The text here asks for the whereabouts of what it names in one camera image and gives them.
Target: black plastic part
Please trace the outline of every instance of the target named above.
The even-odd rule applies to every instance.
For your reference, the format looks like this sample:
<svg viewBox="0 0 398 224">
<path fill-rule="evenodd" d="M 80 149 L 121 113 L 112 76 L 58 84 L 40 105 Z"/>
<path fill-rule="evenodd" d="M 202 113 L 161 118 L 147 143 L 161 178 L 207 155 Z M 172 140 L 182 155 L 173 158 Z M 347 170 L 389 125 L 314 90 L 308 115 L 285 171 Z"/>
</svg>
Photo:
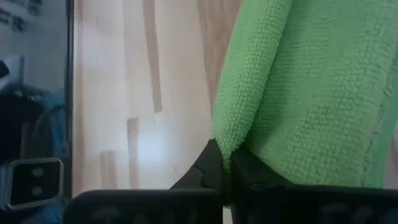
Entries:
<svg viewBox="0 0 398 224">
<path fill-rule="evenodd" d="M 398 223 L 398 191 L 289 182 L 246 150 L 231 158 L 236 223 Z"/>
<path fill-rule="evenodd" d="M 199 158 L 188 172 L 174 184 L 172 189 L 205 188 L 215 189 L 221 193 L 223 164 L 217 142 L 209 140 Z"/>
<path fill-rule="evenodd" d="M 74 198 L 64 223 L 223 222 L 221 153 L 210 140 L 170 190 L 94 190 Z"/>
</svg>

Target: black frame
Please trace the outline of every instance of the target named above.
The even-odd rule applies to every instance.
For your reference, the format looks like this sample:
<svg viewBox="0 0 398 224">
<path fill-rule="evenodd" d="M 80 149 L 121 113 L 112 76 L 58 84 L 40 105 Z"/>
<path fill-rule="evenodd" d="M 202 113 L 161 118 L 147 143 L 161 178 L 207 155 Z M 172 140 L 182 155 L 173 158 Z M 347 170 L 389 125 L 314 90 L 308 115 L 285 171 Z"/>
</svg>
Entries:
<svg viewBox="0 0 398 224">
<path fill-rule="evenodd" d="M 74 28 L 74 12 L 75 1 L 66 0 L 66 17 L 67 17 L 67 54 L 65 66 L 65 101 L 66 101 L 66 118 L 67 118 L 67 131 L 66 131 L 66 148 L 69 157 L 63 161 L 65 166 L 64 175 L 64 196 L 72 198 L 72 183 L 73 183 L 73 28 Z"/>
</svg>

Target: towel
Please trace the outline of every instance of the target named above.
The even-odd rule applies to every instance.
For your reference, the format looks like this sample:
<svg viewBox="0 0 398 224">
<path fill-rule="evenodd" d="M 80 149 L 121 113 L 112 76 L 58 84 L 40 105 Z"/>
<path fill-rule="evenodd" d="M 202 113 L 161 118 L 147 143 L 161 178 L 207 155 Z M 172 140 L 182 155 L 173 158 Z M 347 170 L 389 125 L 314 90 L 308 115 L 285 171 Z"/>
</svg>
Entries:
<svg viewBox="0 0 398 224">
<path fill-rule="evenodd" d="M 226 173 L 242 146 L 293 183 L 382 187 L 397 12 L 396 0 L 244 0 L 213 119 Z"/>
</svg>

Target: glass surface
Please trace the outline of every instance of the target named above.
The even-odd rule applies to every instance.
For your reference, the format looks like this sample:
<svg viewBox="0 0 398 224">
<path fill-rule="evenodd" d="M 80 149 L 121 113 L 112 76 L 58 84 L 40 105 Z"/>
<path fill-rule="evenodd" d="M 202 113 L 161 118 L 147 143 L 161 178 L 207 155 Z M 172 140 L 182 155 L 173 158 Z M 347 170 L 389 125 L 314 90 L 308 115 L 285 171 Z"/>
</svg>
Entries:
<svg viewBox="0 0 398 224">
<path fill-rule="evenodd" d="M 71 191 L 68 0 L 0 0 L 0 223 L 61 223 Z"/>
</svg>

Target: wooden floor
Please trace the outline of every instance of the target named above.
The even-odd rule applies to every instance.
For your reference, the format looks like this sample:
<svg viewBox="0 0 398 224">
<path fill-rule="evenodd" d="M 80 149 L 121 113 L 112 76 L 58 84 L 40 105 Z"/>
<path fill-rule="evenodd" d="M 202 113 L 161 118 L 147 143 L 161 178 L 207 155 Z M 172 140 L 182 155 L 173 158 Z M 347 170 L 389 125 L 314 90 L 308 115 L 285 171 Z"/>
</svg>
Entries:
<svg viewBox="0 0 398 224">
<path fill-rule="evenodd" d="M 75 195 L 167 189 L 193 164 L 240 1 L 75 0 Z"/>
</svg>

